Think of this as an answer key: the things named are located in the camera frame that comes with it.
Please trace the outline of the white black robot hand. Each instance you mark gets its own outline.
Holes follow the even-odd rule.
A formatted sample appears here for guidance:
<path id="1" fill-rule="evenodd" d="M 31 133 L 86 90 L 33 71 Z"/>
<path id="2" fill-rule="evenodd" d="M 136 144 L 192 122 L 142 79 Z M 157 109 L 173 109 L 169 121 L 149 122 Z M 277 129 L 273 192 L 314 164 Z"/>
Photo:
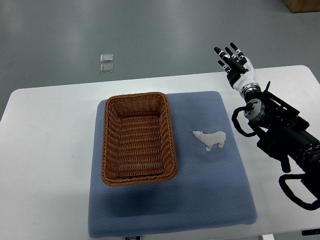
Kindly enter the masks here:
<path id="1" fill-rule="evenodd" d="M 218 64 L 226 72 L 230 86 L 241 92 L 246 85 L 257 85 L 256 71 L 250 59 L 233 43 L 224 50 L 214 47 L 214 51 L 220 57 Z"/>

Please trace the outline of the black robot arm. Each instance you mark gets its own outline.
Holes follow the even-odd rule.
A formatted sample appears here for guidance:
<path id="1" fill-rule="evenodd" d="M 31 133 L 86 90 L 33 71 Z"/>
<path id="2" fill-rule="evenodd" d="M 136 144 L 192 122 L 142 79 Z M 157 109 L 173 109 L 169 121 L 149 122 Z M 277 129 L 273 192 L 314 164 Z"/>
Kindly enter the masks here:
<path id="1" fill-rule="evenodd" d="M 279 185 L 285 195 L 301 208 L 313 211 L 320 207 L 320 141 L 307 132 L 309 123 L 299 111 L 257 83 L 240 87 L 246 105 L 233 111 L 231 120 L 243 136 L 258 136 L 257 147 L 269 157 L 280 161 L 284 175 Z M 315 196 L 307 203 L 298 198 L 287 185 L 299 180 Z"/>

